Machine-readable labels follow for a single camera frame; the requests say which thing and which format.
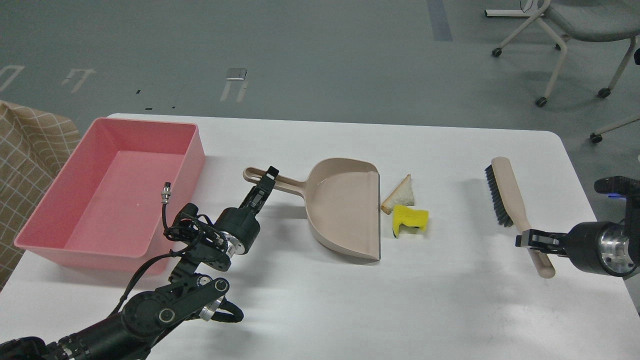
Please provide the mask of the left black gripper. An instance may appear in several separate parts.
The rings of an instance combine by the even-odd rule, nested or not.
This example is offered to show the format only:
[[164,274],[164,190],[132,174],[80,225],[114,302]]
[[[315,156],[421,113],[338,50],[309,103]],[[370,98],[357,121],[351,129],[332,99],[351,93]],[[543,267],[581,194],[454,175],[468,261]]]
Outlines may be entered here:
[[260,180],[250,189],[240,207],[228,207],[215,221],[218,231],[228,233],[237,239],[238,255],[245,255],[258,237],[260,225],[256,215],[262,210],[275,187],[279,170],[270,166]]

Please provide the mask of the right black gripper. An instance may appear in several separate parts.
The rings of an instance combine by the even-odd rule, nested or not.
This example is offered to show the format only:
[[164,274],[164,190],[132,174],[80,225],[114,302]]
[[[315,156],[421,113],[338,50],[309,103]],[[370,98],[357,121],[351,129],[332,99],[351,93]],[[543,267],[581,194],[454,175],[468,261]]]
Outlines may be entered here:
[[630,243],[624,226],[608,221],[582,222],[568,233],[530,228],[515,239],[517,248],[567,256],[580,271],[613,277],[631,275]]

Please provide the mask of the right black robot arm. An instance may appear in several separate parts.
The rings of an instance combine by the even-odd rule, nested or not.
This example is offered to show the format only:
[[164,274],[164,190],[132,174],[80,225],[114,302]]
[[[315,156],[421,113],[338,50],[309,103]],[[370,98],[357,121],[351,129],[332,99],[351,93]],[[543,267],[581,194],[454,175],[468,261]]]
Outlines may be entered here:
[[570,260],[579,271],[626,277],[639,267],[640,190],[639,181],[629,177],[600,178],[594,191],[625,202],[622,221],[589,221],[569,232],[530,229],[517,235],[515,246]]

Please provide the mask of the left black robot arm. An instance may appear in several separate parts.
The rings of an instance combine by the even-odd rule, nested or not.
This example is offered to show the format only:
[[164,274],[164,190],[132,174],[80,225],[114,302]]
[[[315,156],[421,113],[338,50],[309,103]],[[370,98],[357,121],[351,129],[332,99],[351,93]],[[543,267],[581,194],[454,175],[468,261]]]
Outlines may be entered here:
[[[158,255],[142,264],[130,279],[119,303],[102,321],[46,344],[39,337],[3,342],[3,360],[144,360],[158,342],[183,322],[201,319],[238,323],[244,314],[227,299],[228,280],[199,273],[208,265],[228,271],[234,255],[245,254],[259,234],[256,219],[275,188],[279,171],[269,167],[238,207],[226,208],[212,222],[187,203],[171,225],[162,217],[164,236],[185,248]],[[131,296],[134,286],[152,265],[177,258],[168,284]]]

